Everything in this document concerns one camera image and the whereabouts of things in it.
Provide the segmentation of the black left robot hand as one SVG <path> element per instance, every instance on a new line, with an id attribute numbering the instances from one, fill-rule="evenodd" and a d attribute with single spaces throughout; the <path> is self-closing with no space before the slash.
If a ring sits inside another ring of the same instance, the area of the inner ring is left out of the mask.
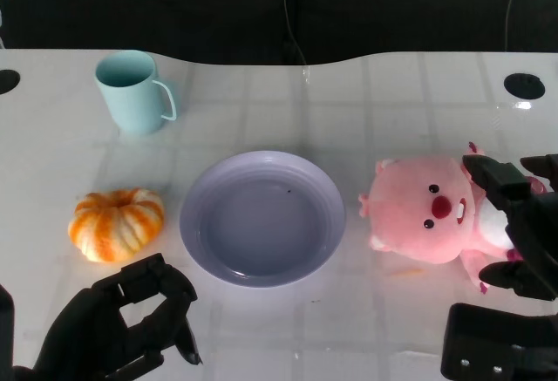
<path id="1" fill-rule="evenodd" d="M 3 380 L 135 380 L 164 363 L 174 347 L 201 364 L 187 312 L 193 284 L 162 254 L 131 263 L 80 290 L 49 328 L 36 363 L 13 363 L 15 308 L 1 291 Z"/>

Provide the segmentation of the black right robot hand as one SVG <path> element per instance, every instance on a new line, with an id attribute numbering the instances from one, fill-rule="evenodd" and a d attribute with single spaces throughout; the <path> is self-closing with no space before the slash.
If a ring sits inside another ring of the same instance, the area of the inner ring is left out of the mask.
<path id="1" fill-rule="evenodd" d="M 521 257 L 483 268 L 485 285 L 512 289 L 517 296 L 554 301 L 557 298 L 557 193 L 535 194 L 531 182 L 512 163 L 484 155 L 465 155 L 463 164 L 488 200 L 505 213 L 505 231 Z"/>

